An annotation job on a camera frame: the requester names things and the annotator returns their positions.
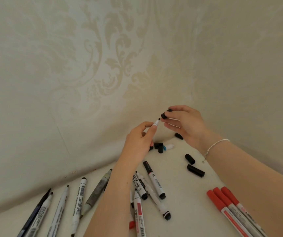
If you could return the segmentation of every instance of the red label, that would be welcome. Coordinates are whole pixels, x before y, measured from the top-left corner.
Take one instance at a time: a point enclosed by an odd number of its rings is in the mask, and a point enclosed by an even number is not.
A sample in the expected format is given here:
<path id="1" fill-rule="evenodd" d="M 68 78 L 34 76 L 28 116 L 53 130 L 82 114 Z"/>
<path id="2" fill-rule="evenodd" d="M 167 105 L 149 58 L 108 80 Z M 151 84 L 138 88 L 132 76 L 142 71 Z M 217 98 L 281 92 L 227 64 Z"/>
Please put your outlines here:
<path id="1" fill-rule="evenodd" d="M 224 211 L 223 212 L 227 217 L 228 219 L 230 220 L 230 222 L 238 229 L 238 231 L 244 236 L 244 237 L 249 237 L 246 232 L 243 231 L 243 229 L 240 228 L 240 226 L 237 224 L 237 222 L 231 217 L 231 215 L 227 212 L 227 211 Z"/>
<path id="2" fill-rule="evenodd" d="M 142 215 L 140 203 L 137 203 L 137 209 L 138 209 L 138 215 Z"/>

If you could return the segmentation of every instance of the beige wallpaper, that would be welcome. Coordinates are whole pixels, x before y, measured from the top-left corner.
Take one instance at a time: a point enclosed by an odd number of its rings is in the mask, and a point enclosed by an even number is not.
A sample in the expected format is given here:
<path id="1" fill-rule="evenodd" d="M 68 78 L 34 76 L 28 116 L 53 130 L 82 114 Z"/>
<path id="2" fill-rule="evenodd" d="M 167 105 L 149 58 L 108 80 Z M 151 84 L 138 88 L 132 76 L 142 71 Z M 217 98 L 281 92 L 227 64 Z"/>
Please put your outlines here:
<path id="1" fill-rule="evenodd" d="M 283 173 L 283 0 L 0 0 L 0 205 L 174 104 Z"/>

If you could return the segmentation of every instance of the person's left hand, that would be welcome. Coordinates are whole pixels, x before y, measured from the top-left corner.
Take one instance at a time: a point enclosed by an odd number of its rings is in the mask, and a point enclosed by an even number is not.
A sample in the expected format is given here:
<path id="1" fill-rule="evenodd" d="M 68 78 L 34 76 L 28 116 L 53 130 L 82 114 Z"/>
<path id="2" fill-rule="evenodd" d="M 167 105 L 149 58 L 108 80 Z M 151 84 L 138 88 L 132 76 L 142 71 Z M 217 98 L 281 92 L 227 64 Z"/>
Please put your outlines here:
<path id="1" fill-rule="evenodd" d="M 136 168 L 149 151 L 149 146 L 153 146 L 152 138 L 157 131 L 157 126 L 153 122 L 145 121 L 131 130 L 127 135 L 120 161 L 131 164 Z"/>

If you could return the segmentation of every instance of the bracelet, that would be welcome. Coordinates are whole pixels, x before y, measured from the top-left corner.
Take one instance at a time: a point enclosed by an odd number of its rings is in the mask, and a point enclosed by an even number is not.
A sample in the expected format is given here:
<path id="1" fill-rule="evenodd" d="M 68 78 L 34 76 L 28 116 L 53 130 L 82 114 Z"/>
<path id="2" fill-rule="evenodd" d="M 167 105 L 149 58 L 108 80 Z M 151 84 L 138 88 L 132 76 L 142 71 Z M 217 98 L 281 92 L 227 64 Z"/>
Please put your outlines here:
<path id="1" fill-rule="evenodd" d="M 228 139 L 222 139 L 222 140 L 217 141 L 216 143 L 212 144 L 211 147 L 209 147 L 208 150 L 206 151 L 205 159 L 206 159 L 206 156 L 208 155 L 208 152 L 211 150 L 211 148 L 213 148 L 216 144 L 218 144 L 219 142 L 222 142 L 222 141 L 230 141 L 230 140 L 228 140 Z"/>

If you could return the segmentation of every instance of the forearm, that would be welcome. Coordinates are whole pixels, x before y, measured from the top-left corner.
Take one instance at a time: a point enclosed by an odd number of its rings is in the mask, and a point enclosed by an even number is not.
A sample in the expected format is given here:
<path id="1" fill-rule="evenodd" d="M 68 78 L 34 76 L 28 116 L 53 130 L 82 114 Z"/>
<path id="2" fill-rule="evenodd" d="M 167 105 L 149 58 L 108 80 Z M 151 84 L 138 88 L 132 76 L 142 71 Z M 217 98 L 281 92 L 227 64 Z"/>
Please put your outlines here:
<path id="1" fill-rule="evenodd" d="M 202 154 L 221 136 L 208 131 Z M 228 141 L 215 145 L 206 160 L 269 236 L 283 236 L 283 176 Z"/>
<path id="2" fill-rule="evenodd" d="M 84 237 L 128 236 L 129 191 L 135 169 L 119 159 Z"/>

